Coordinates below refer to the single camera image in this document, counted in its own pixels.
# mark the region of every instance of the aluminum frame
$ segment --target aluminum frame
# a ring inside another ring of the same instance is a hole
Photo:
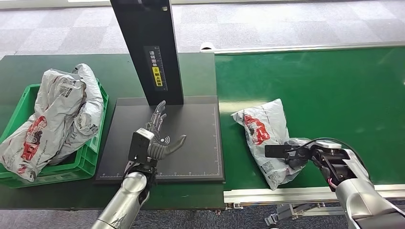
[[[379,47],[401,47],[405,42],[377,42],[358,44],[330,44],[330,45],[298,45],[298,46],[275,46],[275,47],[253,47],[253,48],[230,48],[230,49],[208,49],[200,52],[213,52],[215,54],[253,54],[270,52],[290,52],[290,51],[319,51],[335,49],[361,49]]]

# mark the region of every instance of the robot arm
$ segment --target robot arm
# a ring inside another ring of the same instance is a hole
[[[292,167],[311,160],[344,209],[349,229],[405,228],[405,213],[381,197],[358,154],[342,142],[319,138],[302,146],[265,146],[266,157],[286,159]]]
[[[183,146],[186,135],[172,144],[165,145],[159,141],[159,132],[166,114],[165,101],[157,107],[146,124],[132,135],[128,154],[128,164],[124,180],[103,213],[93,224],[92,229],[129,229],[142,205],[149,199],[149,191],[155,184],[158,160],[174,153]]]

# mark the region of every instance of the robot finger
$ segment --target robot finger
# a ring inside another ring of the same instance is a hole
[[[162,123],[163,123],[163,120],[164,120],[164,118],[165,118],[166,116],[167,116],[166,114],[163,114],[163,115],[159,118],[158,124],[157,124],[157,126],[156,126],[156,132],[159,132],[160,129],[162,128]]]

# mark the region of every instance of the black cable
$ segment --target black cable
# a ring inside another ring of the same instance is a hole
[[[311,144],[311,143],[313,143],[313,142],[321,141],[321,140],[328,140],[328,141],[332,141],[332,142],[337,142],[337,143],[339,143],[339,144],[342,144],[342,145],[347,146],[347,147],[349,148],[349,150],[353,151],[353,153],[354,153],[354,154],[356,155],[356,157],[359,159],[361,165],[368,171],[368,169],[367,169],[366,166],[364,165],[364,162],[363,162],[362,158],[360,157],[360,155],[357,153],[357,151],[356,151],[353,147],[351,147],[351,146],[348,145],[347,143],[344,143],[344,142],[341,141],[341,140],[338,140],[338,139],[335,139],[335,138],[331,138],[331,137],[319,137],[319,138],[315,138],[315,139],[313,139],[313,140],[311,140],[311,141],[309,141],[309,142],[303,144],[302,146],[300,146],[300,147],[298,147],[298,148],[289,149],[289,150],[286,150],[285,152],[294,152],[294,151],[296,151],[296,150],[298,150],[298,149],[300,149],[300,148],[306,147],[307,145],[309,145],[309,144]]]

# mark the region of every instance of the plastic bag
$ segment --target plastic bag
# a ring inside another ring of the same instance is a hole
[[[281,99],[243,109],[231,116],[245,128],[250,152],[272,190],[297,176],[304,166],[292,169],[282,158],[265,157],[265,145],[283,145],[289,140]]]
[[[0,145],[0,163],[28,181],[62,147],[82,104],[85,84],[76,74],[44,72],[34,114]]]
[[[78,74],[86,84],[85,103],[80,108],[79,114],[74,118],[74,123],[69,129],[68,137],[61,150],[50,161],[49,164],[51,165],[59,164],[94,137],[98,133],[103,114],[103,97],[91,68],[81,63],[73,69],[72,73]]]

